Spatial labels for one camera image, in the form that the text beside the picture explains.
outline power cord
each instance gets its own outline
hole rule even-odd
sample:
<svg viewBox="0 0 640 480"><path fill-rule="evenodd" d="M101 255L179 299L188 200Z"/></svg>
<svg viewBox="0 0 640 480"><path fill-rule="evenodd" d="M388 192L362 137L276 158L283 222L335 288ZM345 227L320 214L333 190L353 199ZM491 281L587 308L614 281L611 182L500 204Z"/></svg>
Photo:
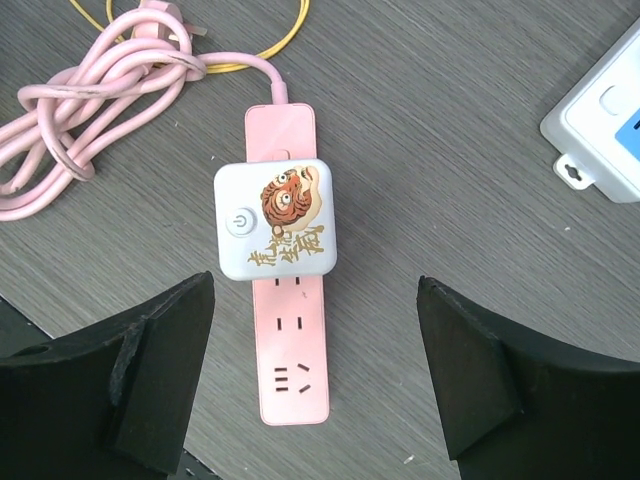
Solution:
<svg viewBox="0 0 640 480"><path fill-rule="evenodd" d="M95 174L91 160L160 115L176 100L185 82L201 80L208 73L253 67L269 76L273 103L288 102L286 84L266 58L282 50L297 33L309 0L301 0L300 16L289 34L259 55L194 55L192 33L198 29L185 26L179 9L171 3L143 1L139 8L114 19L112 0L107 0L110 23L102 28L75 0L70 1L102 33L80 65L54 75L44 85L18 91L27 113L0 128L0 168L19 154L28 154L13 178L0 184L0 222L38 213L74 179L91 180ZM131 28L131 38L124 39L123 33ZM138 98L159 90L166 91L154 104L104 132ZM72 138L68 131L93 117L107 100L114 101L77 139ZM32 179L47 151L56 162L53 169L31 190L15 195Z"/></svg>

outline round button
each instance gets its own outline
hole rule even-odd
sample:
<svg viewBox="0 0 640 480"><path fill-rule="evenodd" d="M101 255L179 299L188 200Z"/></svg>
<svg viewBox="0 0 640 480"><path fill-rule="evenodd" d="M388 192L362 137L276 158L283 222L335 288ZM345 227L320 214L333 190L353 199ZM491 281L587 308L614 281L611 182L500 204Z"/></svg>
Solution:
<svg viewBox="0 0 640 480"><path fill-rule="evenodd" d="M628 92L621 86L609 87L600 97L600 105L609 115L619 115L629 107Z"/></svg>
<svg viewBox="0 0 640 480"><path fill-rule="evenodd" d="M227 216L227 230L234 237L249 235L256 227L256 215L250 208L238 208Z"/></svg>

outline tiger illustration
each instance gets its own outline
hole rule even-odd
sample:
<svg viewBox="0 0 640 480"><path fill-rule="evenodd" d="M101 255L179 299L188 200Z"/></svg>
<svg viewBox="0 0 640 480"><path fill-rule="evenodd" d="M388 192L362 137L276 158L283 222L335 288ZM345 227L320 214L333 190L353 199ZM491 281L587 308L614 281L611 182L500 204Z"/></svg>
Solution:
<svg viewBox="0 0 640 480"><path fill-rule="evenodd" d="M276 238L299 232L320 212L322 199L315 167L294 167L276 176L262 191L262 212Z"/></svg>

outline gray wood surface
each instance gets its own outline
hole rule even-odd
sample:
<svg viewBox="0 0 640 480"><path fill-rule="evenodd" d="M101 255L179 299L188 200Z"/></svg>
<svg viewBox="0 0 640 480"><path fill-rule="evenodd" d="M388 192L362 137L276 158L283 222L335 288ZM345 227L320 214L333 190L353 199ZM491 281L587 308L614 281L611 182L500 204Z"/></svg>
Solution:
<svg viewBox="0 0 640 480"><path fill-rule="evenodd" d="M99 0L85 4L104 18ZM96 32L62 0L3 8L4 124L21 113L18 88L77 64ZM257 51L289 28L297 0L183 10L210 28L198 51ZM210 269L216 314L189 450L225 480L458 478L419 337L421 274L561 340L640 360L639 207L572 192L538 131L638 15L634 0L313 2L275 64L292 99L316 109L335 175L323 425L261 423L250 286L216 266L212 178L244 160L244 112L269 101L258 72L190 85L100 155L94 182L0 225L0 292L58 336Z"/></svg>

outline pink power strip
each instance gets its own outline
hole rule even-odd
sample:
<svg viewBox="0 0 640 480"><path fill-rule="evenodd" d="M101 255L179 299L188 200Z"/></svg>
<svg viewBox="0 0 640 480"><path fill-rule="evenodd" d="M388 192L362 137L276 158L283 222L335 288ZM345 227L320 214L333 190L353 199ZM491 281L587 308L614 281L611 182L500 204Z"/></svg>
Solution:
<svg viewBox="0 0 640 480"><path fill-rule="evenodd" d="M248 162L317 158L313 109L258 105L245 117ZM268 425L305 425L329 416L321 276L253 282L260 413Z"/></svg>

